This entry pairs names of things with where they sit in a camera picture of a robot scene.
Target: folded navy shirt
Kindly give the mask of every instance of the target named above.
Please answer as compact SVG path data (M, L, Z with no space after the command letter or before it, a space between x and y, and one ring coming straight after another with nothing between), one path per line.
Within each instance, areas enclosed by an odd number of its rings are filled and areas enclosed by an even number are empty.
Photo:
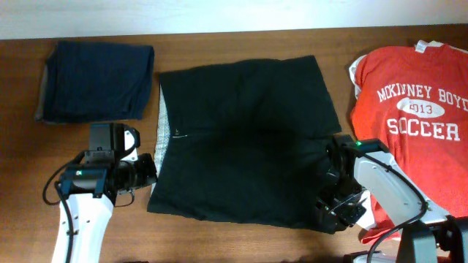
M151 93L154 49L59 42L46 61L36 121L141 119Z

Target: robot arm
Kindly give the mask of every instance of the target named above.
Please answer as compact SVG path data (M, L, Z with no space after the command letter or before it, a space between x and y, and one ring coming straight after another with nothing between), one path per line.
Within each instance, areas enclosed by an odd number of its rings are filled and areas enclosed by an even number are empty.
M107 223L119 194L155 183L156 167L149 153L137 155L138 131L123 124L91 125L89 150L64 165L56 182L60 225L53 263L98 262ZM57 171L46 184L45 191Z
M468 218L454 218L432 202L404 174L383 143L354 142L348 135L339 136L333 139L328 153L332 171L339 177L335 199L339 202L352 193L350 189L355 192L362 187L368 189L396 225L389 232L402 233L396 259L383 254L372 256L389 233L381 236L369 253L348 256L350 262L437 262L437 246L450 251L453 262L468 262ZM349 214L362 214L359 212L362 209L359 203L351 203L348 210L342 210L336 217L343 221L350 218ZM355 221L357 218L346 223L352 226Z

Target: black shorts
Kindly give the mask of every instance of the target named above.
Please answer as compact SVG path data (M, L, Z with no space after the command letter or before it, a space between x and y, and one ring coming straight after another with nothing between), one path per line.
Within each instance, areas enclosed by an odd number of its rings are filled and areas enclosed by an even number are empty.
M148 212L334 232L315 202L341 127L314 56L159 79L170 140Z

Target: wooden table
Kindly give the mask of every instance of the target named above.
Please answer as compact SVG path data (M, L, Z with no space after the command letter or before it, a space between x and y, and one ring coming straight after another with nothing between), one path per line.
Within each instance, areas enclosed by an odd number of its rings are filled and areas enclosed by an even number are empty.
M247 58L316 55L343 127L355 99L348 66L358 56L387 45L437 40L468 49L468 26L338 28L232 34L179 34L82 38L80 41L153 45L154 70L229 63ZM88 145L89 125L35 123L44 61L57 39L0 41L0 262L49 262L59 225L59 209L42 202L45 181ZM157 77L142 121L125 121L140 131L140 153L154 152L159 106ZM150 188L136 193L130 207L117 208L107 226L101 262L340 262L366 250L359 227L336 235L255 224L196 221L146 212ZM49 192L50 198L55 194ZM119 197L118 203L125 203ZM397 242L381 248L395 253Z

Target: red t-shirt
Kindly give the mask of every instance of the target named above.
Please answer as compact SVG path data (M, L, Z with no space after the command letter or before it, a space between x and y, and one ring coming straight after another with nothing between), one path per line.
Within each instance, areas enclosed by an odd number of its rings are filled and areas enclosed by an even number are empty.
M379 138L429 198L468 216L468 54L449 45L380 48L359 62L355 84L356 137ZM375 200L372 209L377 227L363 243L393 227Z

